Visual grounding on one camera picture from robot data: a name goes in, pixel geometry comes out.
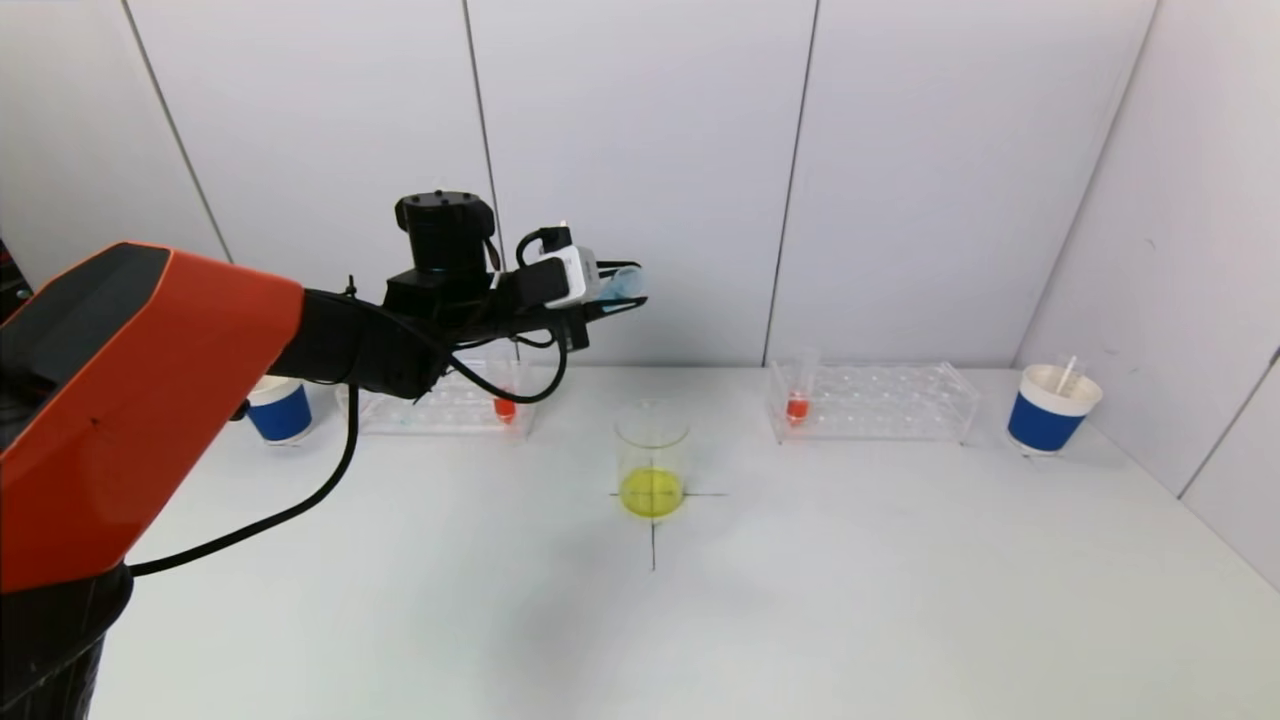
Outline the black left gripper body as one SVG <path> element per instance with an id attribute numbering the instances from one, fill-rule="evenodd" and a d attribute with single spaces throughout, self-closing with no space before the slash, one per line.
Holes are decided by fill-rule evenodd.
<path id="1" fill-rule="evenodd" d="M 580 305 L 548 307 L 513 293 L 498 296 L 498 336 L 531 348 L 563 345 L 568 352 L 590 345 L 588 320 Z"/>

